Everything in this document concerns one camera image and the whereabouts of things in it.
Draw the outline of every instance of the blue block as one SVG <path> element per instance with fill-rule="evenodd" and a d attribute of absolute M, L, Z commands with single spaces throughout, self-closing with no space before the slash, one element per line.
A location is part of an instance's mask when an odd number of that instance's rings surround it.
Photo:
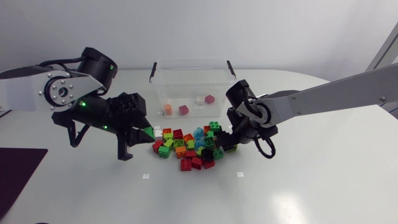
<path fill-rule="evenodd" d="M 199 147 L 205 147 L 205 141 L 202 139 L 195 141 L 195 150 L 197 151 Z"/>
<path fill-rule="evenodd" d="M 203 129 L 202 128 L 197 128 L 194 132 L 193 132 L 193 138 L 195 139 L 195 140 L 198 140 L 198 139 L 202 139 L 202 138 L 204 138 L 204 131 L 203 131 Z"/>

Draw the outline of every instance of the pile of blocks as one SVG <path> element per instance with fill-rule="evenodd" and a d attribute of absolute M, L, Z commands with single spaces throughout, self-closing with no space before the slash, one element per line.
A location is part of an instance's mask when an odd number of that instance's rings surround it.
<path fill-rule="evenodd" d="M 215 97 L 208 95 L 208 96 L 198 96 L 196 100 L 197 105 L 204 105 L 205 102 L 208 104 L 212 104 L 215 101 Z M 178 111 L 180 112 L 180 115 L 186 115 L 189 113 L 189 109 L 186 105 L 182 105 L 178 107 Z M 163 112 L 166 115 L 171 115 L 173 113 L 173 108 L 172 105 L 166 104 L 163 107 Z"/>
<path fill-rule="evenodd" d="M 217 147 L 216 138 L 223 132 L 221 126 L 216 121 L 212 121 L 208 126 L 196 128 L 193 134 L 183 134 L 181 129 L 172 130 L 165 128 L 156 129 L 154 136 L 156 139 L 152 149 L 160 157 L 169 158 L 172 151 L 175 151 L 177 159 L 180 159 L 181 171 L 191 171 L 192 168 L 201 170 L 201 167 L 209 169 L 216 164 L 216 160 L 224 157 L 223 150 Z"/>

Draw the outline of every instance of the white table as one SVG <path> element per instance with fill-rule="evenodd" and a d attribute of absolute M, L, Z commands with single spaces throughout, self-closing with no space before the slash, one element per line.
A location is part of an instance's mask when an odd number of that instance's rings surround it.
<path fill-rule="evenodd" d="M 216 120 L 228 130 L 226 115 L 170 120 L 158 115 L 149 74 L 120 71 L 108 96 L 140 93 L 152 126 L 187 133 Z M 236 74 L 257 95 L 326 83 L 275 70 Z M 116 159 L 116 136 L 110 133 L 90 129 L 72 148 L 51 113 L 14 111 L 0 119 L 1 146 L 49 152 L 2 223 L 398 222 L 398 122 L 390 114 L 367 106 L 301 116 L 278 128 L 271 160 L 252 142 L 211 169 L 180 172 L 175 154 L 160 158 L 150 144 L 134 146 L 134 158 L 123 162 Z"/>

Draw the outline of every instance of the red block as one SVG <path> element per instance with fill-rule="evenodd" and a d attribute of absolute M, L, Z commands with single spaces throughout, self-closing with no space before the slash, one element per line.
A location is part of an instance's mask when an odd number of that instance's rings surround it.
<path fill-rule="evenodd" d="M 207 134 L 207 132 L 210 131 L 210 126 L 204 126 L 203 130 L 204 130 L 205 134 Z"/>
<path fill-rule="evenodd" d="M 186 115 L 189 112 L 189 109 L 186 105 L 180 106 L 178 110 L 180 111 L 181 115 Z"/>
<path fill-rule="evenodd" d="M 192 168 L 201 170 L 201 159 L 199 159 L 197 157 L 193 157 L 191 160 L 191 166 L 192 166 Z"/>
<path fill-rule="evenodd" d="M 215 100 L 214 96 L 208 95 L 208 96 L 205 97 L 205 101 L 208 104 L 212 104 L 214 102 L 214 100 Z"/>
<path fill-rule="evenodd" d="M 163 146 L 163 142 L 161 140 L 157 140 L 155 144 L 152 145 L 152 148 L 154 149 L 154 152 L 159 154 L 159 147 Z"/>
<path fill-rule="evenodd" d="M 184 140 L 185 140 L 185 142 L 186 142 L 187 144 L 188 144 L 188 141 L 189 141 L 189 140 L 193 140 L 193 136 L 192 136 L 191 133 L 190 133 L 190 134 L 184 135 L 183 138 L 184 138 Z"/>
<path fill-rule="evenodd" d="M 197 156 L 197 152 L 195 150 L 192 151 L 186 151 L 185 152 L 185 157 L 186 158 L 193 158 Z"/>
<path fill-rule="evenodd" d="M 205 166 L 205 169 L 209 169 L 209 168 L 213 167 L 214 165 L 216 165 L 216 161 L 204 162 L 203 163 L 203 166 Z"/>
<path fill-rule="evenodd" d="M 183 134 L 182 134 L 181 129 L 174 130 L 173 136 L 174 136 L 174 139 L 183 139 Z"/>
<path fill-rule="evenodd" d="M 190 159 L 182 159 L 181 160 L 181 171 L 191 171 L 191 160 Z"/>

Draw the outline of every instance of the plastic storage box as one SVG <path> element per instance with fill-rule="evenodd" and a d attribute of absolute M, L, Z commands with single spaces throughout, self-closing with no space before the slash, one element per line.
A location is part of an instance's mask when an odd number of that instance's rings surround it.
<path fill-rule="evenodd" d="M 235 81 L 231 63 L 222 58 L 158 60 L 149 79 L 157 91 L 160 108 L 166 118 L 219 117 L 225 114 L 225 93 Z"/>

